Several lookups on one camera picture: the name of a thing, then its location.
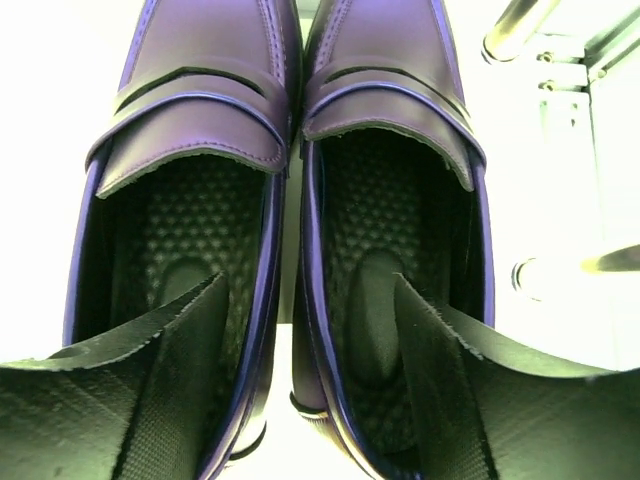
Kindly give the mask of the purple loafer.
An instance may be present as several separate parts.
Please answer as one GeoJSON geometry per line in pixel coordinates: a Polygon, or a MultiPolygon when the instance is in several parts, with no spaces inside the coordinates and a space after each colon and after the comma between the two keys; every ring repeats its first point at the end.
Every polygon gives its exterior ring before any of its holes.
{"type": "Polygon", "coordinates": [[[411,296],[495,323],[486,158],[440,1],[323,1],[307,41],[291,400],[376,479],[425,479],[411,296]]]}
{"type": "Polygon", "coordinates": [[[213,303],[206,471],[248,454],[266,427],[301,69],[292,1],[148,1],[112,124],[86,160],[66,344],[209,276],[228,285],[213,303]]]}

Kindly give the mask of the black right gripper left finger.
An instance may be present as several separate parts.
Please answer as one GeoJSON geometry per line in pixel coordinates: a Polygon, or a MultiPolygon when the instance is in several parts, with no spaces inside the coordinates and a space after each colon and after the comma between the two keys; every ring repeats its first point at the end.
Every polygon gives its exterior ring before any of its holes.
{"type": "Polygon", "coordinates": [[[5,479],[194,479],[229,304],[224,275],[44,360],[1,367],[5,479]]]}

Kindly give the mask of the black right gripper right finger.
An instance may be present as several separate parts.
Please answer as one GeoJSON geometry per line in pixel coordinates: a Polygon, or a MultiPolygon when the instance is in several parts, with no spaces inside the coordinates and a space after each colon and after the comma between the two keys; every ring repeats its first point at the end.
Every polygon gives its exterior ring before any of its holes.
{"type": "Polygon", "coordinates": [[[635,479],[639,373],[518,343],[403,277],[395,320],[429,479],[635,479]]]}

